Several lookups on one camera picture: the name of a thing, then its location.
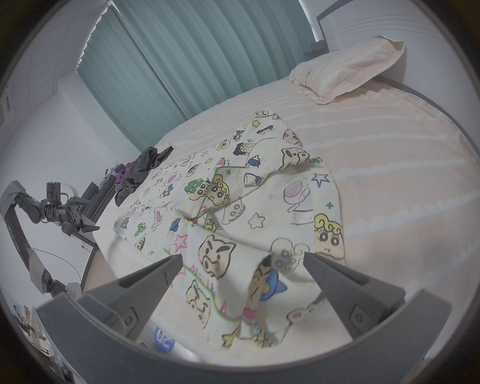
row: pillowcase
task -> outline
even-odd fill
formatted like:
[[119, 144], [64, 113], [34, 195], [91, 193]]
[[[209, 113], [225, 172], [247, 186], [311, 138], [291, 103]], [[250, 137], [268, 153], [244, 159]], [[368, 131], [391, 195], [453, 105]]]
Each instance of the pillowcase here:
[[316, 104], [327, 104], [390, 68], [404, 50], [403, 41], [377, 36], [300, 63], [290, 77], [313, 91], [306, 93]]

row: bed frame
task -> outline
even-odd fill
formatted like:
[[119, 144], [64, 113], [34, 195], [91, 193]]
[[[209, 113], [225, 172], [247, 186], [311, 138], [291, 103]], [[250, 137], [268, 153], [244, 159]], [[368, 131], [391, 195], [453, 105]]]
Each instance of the bed frame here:
[[317, 16], [326, 52], [383, 35], [405, 42], [405, 53], [377, 76], [446, 115], [480, 157], [480, 97], [454, 48], [411, 0], [337, 0]]

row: curtain fold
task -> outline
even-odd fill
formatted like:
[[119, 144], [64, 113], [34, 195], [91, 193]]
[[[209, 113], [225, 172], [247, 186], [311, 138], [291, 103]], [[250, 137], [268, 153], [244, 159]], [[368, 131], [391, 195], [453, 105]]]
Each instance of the curtain fold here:
[[77, 71], [140, 151], [186, 120], [111, 9], [96, 25]]
[[132, 38], [188, 118], [311, 59], [298, 0], [116, 0]]

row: mattress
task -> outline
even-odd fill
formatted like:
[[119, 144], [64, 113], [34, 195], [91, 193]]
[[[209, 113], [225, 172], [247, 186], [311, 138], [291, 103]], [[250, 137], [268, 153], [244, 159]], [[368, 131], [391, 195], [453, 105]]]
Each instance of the mattress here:
[[[229, 99], [169, 132], [157, 144], [174, 150], [168, 162], [232, 136], [258, 109], [277, 112], [305, 149], [320, 156], [338, 188], [345, 264], [403, 287], [408, 300], [428, 288], [453, 304], [431, 355], [460, 321], [479, 282], [480, 161], [458, 128], [425, 101], [369, 81], [317, 105], [304, 88], [283, 79]], [[140, 193], [129, 196], [129, 206]], [[120, 277], [141, 267], [141, 254], [113, 231], [122, 213], [113, 200], [94, 237]], [[188, 316], [183, 298], [168, 291], [154, 321], [167, 334]], [[291, 327], [282, 344], [257, 348], [236, 340], [228, 351], [204, 340], [177, 339], [209, 363], [271, 365], [304, 359], [350, 341], [328, 302]]]

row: ceiling tile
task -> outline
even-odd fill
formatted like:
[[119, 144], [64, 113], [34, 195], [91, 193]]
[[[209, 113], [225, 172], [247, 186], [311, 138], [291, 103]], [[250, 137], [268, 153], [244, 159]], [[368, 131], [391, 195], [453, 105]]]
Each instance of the ceiling tile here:
[[10, 86], [14, 85], [17, 81], [19, 81], [23, 76], [28, 73], [30, 69], [30, 62], [32, 61], [32, 53], [33, 53], [33, 44], [30, 44], [23, 55], [18, 60], [17, 65], [13, 69], [12, 74], [10, 75], [10, 79], [8, 80], [8, 84]]
[[35, 67], [41, 61], [60, 50], [67, 28], [68, 24], [62, 24], [35, 39], [36, 42], [33, 50], [32, 67]]
[[78, 8], [74, 18], [91, 15], [91, 14], [99, 14], [102, 9], [105, 8], [107, 5], [108, 0], [84, 0], [82, 5]]
[[3, 151], [8, 145], [8, 142], [12, 138], [12, 134], [7, 128], [0, 130], [0, 156], [3, 155]]
[[58, 82], [58, 80], [61, 79], [66, 74], [68, 74], [70, 72], [73, 72], [76, 67], [77, 67], [77, 65], [75, 64], [75, 65], [73, 65], [71, 67], [68, 67], [68, 68], [64, 69], [63, 71], [55, 74], [55, 77], [53, 78], [53, 93], [57, 92], [57, 82]]
[[73, 44], [85, 42], [93, 24], [98, 19], [98, 15], [82, 16], [78, 19], [73, 19], [70, 22], [62, 48], [67, 48]]
[[13, 109], [13, 119], [8, 123], [10, 133], [14, 135], [30, 115], [30, 101], [27, 98], [19, 107]]
[[28, 78], [29, 74], [27, 73], [24, 77], [10, 87], [13, 110], [15, 110], [26, 98], [28, 98]]
[[35, 91], [30, 94], [30, 108], [32, 113], [35, 112], [39, 106], [47, 101], [53, 95], [53, 78], [43, 83]]
[[80, 52], [82, 51], [83, 43], [77, 43], [62, 49], [59, 53], [56, 72], [61, 72], [65, 68], [71, 67], [77, 63]]
[[43, 35], [53, 28], [56, 28], [64, 23], [73, 19], [73, 16], [78, 10], [78, 7], [82, 4], [82, 0], [70, 0], [66, 3], [41, 29], [38, 35]]
[[30, 70], [29, 90], [30, 93], [40, 87], [45, 81], [55, 74], [58, 53], [43, 60], [40, 64]]

